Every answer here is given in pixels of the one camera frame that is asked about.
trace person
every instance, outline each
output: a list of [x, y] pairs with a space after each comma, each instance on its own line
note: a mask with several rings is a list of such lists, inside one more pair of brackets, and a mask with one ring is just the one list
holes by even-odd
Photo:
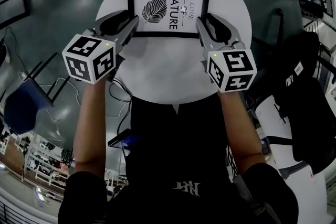
[[296, 197], [266, 164], [237, 92], [182, 104], [177, 113], [171, 105], [133, 97], [131, 130], [139, 140], [126, 158], [129, 185], [107, 202], [105, 84], [88, 85], [83, 95], [75, 173], [67, 181], [59, 223], [264, 223], [228, 178], [228, 144], [253, 199], [270, 205], [281, 223], [297, 223]]

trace shirt sleeve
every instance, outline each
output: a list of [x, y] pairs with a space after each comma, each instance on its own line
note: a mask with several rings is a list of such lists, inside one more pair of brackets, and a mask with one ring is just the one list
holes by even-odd
[[67, 180], [58, 223], [102, 223], [106, 207], [105, 181], [89, 172], [77, 172]]
[[243, 174], [243, 179], [253, 199], [268, 203], [281, 223], [298, 222], [296, 196], [273, 167], [265, 163], [255, 164]]

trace black t-shirt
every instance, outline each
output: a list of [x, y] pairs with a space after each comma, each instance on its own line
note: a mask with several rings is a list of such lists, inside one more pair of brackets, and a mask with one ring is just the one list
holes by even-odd
[[[69, 177], [59, 223], [121, 223], [122, 221], [260, 223], [227, 177], [199, 170], [194, 178], [171, 180], [143, 169], [143, 178], [123, 188], [107, 202], [105, 182], [88, 172]], [[297, 223], [298, 204], [292, 190], [267, 164], [256, 164], [243, 175], [255, 201], [272, 206], [281, 223]]]

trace forearm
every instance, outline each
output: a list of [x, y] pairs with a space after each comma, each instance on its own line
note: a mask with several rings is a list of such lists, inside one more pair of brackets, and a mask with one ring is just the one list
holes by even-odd
[[75, 172], [86, 170], [100, 177], [106, 160], [105, 83], [102, 79], [85, 89], [73, 149]]
[[255, 163], [264, 163], [260, 139], [249, 118], [238, 92], [221, 93], [229, 145], [240, 173]]

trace blue chair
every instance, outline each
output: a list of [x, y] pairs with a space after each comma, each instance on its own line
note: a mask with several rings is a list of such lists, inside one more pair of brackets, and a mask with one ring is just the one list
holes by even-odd
[[37, 75], [50, 63], [56, 54], [57, 53], [54, 53], [38, 69], [42, 64], [42, 62], [40, 62], [27, 76], [25, 81], [21, 83], [17, 90], [6, 99], [4, 121], [16, 134], [24, 134], [34, 129], [37, 112], [42, 109], [52, 108], [55, 99], [70, 79], [70, 76], [68, 76], [52, 99], [49, 97], [49, 94], [57, 81], [54, 82], [47, 93], [45, 93], [35, 81]]

